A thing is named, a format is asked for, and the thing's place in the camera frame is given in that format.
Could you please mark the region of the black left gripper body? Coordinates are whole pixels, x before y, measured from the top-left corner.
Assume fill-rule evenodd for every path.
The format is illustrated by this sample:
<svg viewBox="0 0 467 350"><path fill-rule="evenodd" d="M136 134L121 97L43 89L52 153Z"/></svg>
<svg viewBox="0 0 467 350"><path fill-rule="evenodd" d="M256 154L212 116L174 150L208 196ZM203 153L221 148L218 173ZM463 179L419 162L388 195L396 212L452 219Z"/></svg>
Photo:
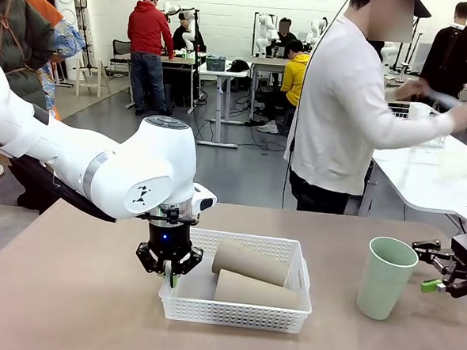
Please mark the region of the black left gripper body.
<svg viewBox="0 0 467 350"><path fill-rule="evenodd" d="M149 225L148 249L156 260L179 260L190 253L192 242L190 226L157 226Z"/></svg>

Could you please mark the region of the person right hand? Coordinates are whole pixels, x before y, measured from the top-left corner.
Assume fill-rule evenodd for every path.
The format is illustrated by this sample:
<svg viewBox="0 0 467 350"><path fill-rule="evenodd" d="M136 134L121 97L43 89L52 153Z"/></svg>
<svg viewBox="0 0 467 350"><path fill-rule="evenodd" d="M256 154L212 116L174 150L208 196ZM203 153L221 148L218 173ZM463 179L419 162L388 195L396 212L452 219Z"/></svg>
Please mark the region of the person right hand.
<svg viewBox="0 0 467 350"><path fill-rule="evenodd" d="M467 104L460 103L449 111L453 122L453 133L464 131L467 128Z"/></svg>

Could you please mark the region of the person left hand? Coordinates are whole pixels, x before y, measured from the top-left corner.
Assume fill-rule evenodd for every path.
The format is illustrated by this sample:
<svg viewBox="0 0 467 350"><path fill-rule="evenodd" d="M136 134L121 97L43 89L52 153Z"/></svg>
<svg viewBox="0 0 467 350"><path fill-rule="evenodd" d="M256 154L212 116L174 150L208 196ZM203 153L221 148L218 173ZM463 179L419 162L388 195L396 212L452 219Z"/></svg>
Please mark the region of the person left hand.
<svg viewBox="0 0 467 350"><path fill-rule="evenodd" d="M427 83L423 79L408 80L398 89L396 98L399 101L412 97L424 96L427 93Z"/></svg>

